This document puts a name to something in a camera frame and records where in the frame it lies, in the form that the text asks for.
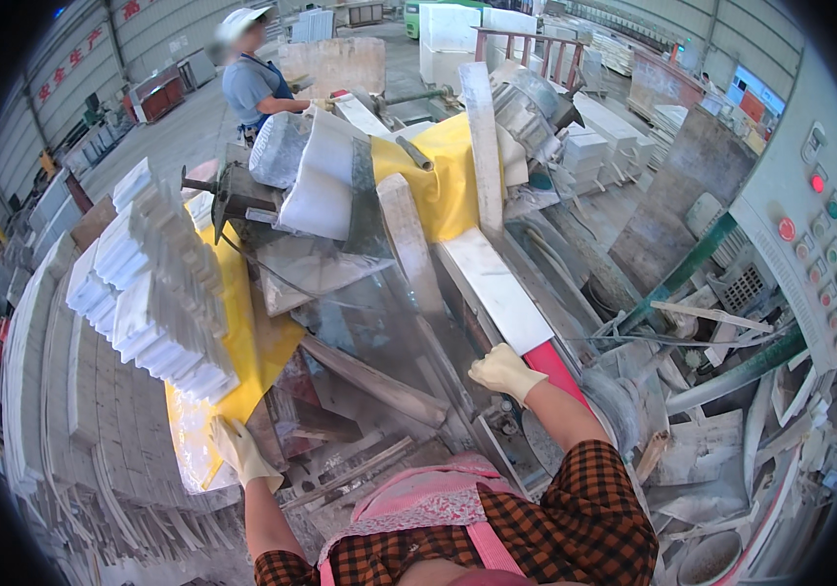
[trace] green pipe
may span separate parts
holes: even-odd
[[[721,242],[724,241],[725,236],[736,227],[737,221],[730,214],[725,213],[723,216],[718,217],[715,223],[712,224],[712,227],[702,236],[702,239],[682,259],[682,263],[676,266],[669,276],[653,288],[642,301],[637,303],[633,311],[630,311],[618,326],[618,331],[625,334],[640,325],[640,322],[653,312],[650,302],[669,299],[669,296],[678,291],[679,287],[682,287],[682,284],[698,270],[705,259],[717,251],[717,248],[721,246]]]
[[[400,96],[398,98],[389,98],[386,99],[387,106],[394,106],[396,104],[401,104],[402,102],[410,102],[412,100],[423,100],[424,98],[437,98],[438,96],[443,96],[448,90],[442,89],[433,89],[423,92],[421,94],[415,94],[413,96]]]
[[[666,401],[666,414],[674,416],[692,407],[724,397],[785,364],[805,349],[806,341],[803,339],[803,334],[794,325],[789,333],[774,342],[772,346],[761,350],[733,369],[670,397]]]

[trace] plaid shirt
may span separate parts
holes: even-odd
[[[649,584],[656,533],[637,501],[620,455],[596,439],[565,456],[552,485],[535,504],[478,485],[487,519],[510,555],[537,583]],[[465,527],[442,526],[344,537],[330,552],[338,586],[393,586],[415,562],[443,558],[483,568]],[[258,584],[319,586],[320,575],[288,551],[255,561]]]

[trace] corrugated metal wall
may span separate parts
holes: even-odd
[[[239,0],[77,0],[66,7],[32,53],[25,68],[27,88],[43,133],[52,147],[80,122],[85,99],[115,100],[124,83],[108,37],[112,17],[116,40],[131,84],[155,69],[198,51]],[[0,189],[30,192],[44,147],[24,84],[12,88],[0,117]]]
[[[669,29],[706,55],[703,70],[727,88],[738,64],[787,100],[793,88],[805,38],[772,0],[593,0],[585,6],[608,6]],[[711,31],[711,47],[706,45]]]
[[[155,69],[199,50],[213,30],[243,2],[234,0],[129,0],[113,7],[112,22],[129,76],[141,81]]]

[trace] yellow plastic sheet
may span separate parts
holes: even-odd
[[[412,139],[422,155],[434,163],[431,172],[415,166],[395,143],[371,138],[376,182],[392,173],[402,173],[412,190],[425,240],[450,240],[477,225],[476,180],[466,113],[439,122]]]
[[[225,234],[239,243],[239,237],[229,224]],[[213,226],[203,230],[200,237],[213,247],[219,260],[224,287],[222,300],[229,323],[229,333],[222,342],[230,353],[240,383],[217,405],[210,405],[207,400],[194,401],[169,383],[164,384],[174,451],[184,487],[190,493],[213,487],[211,482],[223,462],[208,437],[210,418],[220,414],[245,422],[305,334],[304,328],[287,315],[268,318],[264,308],[260,308],[257,318],[252,309],[249,292],[252,285],[248,281],[246,260],[222,240],[214,246]],[[256,325],[261,329],[258,334]],[[256,345],[257,339],[261,342],[260,349]]]

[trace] work glove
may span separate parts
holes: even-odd
[[[284,477],[261,456],[259,446],[242,422],[233,419],[230,426],[222,416],[214,416],[210,420],[210,440],[220,457],[236,469],[244,488],[249,480],[264,478],[273,494],[279,489]]]
[[[512,396],[526,408],[526,396],[532,387],[549,378],[527,367],[505,342],[494,346],[483,360],[474,360],[467,374],[491,391]]]
[[[334,111],[334,104],[341,101],[340,98],[315,98],[310,100],[311,106],[317,106],[321,110]]]

